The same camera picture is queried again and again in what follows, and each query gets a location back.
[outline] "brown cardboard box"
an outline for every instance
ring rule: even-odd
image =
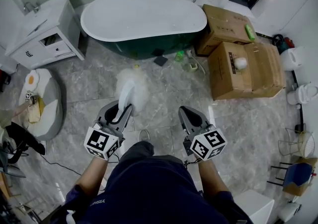
[[[238,71],[234,59],[247,59]],[[270,44],[222,42],[208,57],[212,97],[216,99],[273,97],[285,87],[277,48]]]
[[[252,29],[255,39],[257,38],[246,16],[207,4],[203,5],[203,10],[207,16],[208,25],[195,45],[198,56],[209,56],[222,41],[237,44],[252,43],[245,30],[247,24]]]

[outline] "gray tile floor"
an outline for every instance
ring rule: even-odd
[[[253,189],[275,199],[270,221],[276,218],[277,207],[285,202],[281,188],[266,183],[275,173],[270,165],[288,161],[278,151],[278,140],[285,139],[285,127],[299,123],[299,113],[286,101],[286,92],[292,84],[291,74],[286,74],[287,90],[274,98],[234,99],[213,101],[208,75],[201,71],[188,73],[182,64],[167,55],[163,68],[153,59],[135,61],[114,54],[95,40],[86,40],[86,59],[62,60],[46,66],[60,84],[63,96],[64,122],[59,134],[47,143],[46,159],[58,162],[82,173],[92,156],[83,147],[84,136],[98,111],[115,100],[116,75],[124,68],[138,65],[148,77],[151,96],[144,110],[133,117],[124,131],[126,141],[118,150],[121,156],[138,140],[139,131],[148,129],[155,154],[171,154],[186,160],[182,146],[185,137],[177,111],[188,105],[203,111],[208,117],[208,107],[214,111],[216,126],[228,140],[224,152],[214,158],[221,177],[233,195]],[[207,61],[199,59],[207,68]],[[13,108],[18,100],[24,77],[28,70],[20,67],[12,76],[11,85],[0,94],[0,108]],[[36,197],[43,210],[40,217],[48,215],[71,189],[78,175],[57,165],[49,165],[34,150],[20,158],[18,166],[25,179],[11,178],[14,190],[22,192],[21,201]],[[105,178],[116,164],[110,164]],[[188,167],[198,189],[202,189],[198,167]]]

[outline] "green sponge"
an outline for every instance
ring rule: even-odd
[[[250,28],[248,24],[245,25],[245,31],[248,34],[248,37],[250,40],[255,40],[255,35],[253,33],[253,30]]]

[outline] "freestanding bathtub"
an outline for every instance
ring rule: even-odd
[[[193,44],[207,18],[187,0],[95,0],[84,9],[80,23],[112,51],[146,59]]]

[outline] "cloth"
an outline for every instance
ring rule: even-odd
[[[17,145],[17,147],[14,148],[17,148],[16,153],[12,158],[8,160],[8,163],[16,163],[27,145],[32,147],[39,154],[45,154],[44,146],[41,143],[37,142],[37,140],[21,126],[12,122],[11,125],[6,126],[5,129],[9,137],[12,138],[15,141],[15,144]]]
[[[11,110],[0,110],[0,147],[5,141],[12,143],[12,140],[8,136],[7,131],[5,130],[6,126],[11,125],[11,120],[13,118],[14,112]]]
[[[154,156],[154,146],[145,141],[138,142],[130,147],[128,151],[126,151],[126,153],[120,158],[119,163],[123,163],[125,161],[138,161],[146,157],[158,158],[183,164],[180,159],[171,155]]]
[[[252,223],[230,192],[220,192],[208,202],[180,160],[152,155],[150,143],[132,146],[114,168],[103,193],[90,200],[76,185],[51,223],[67,223],[68,210],[75,211],[72,217],[80,224]]]
[[[29,123],[37,123],[41,119],[39,103],[27,107],[29,114]]]

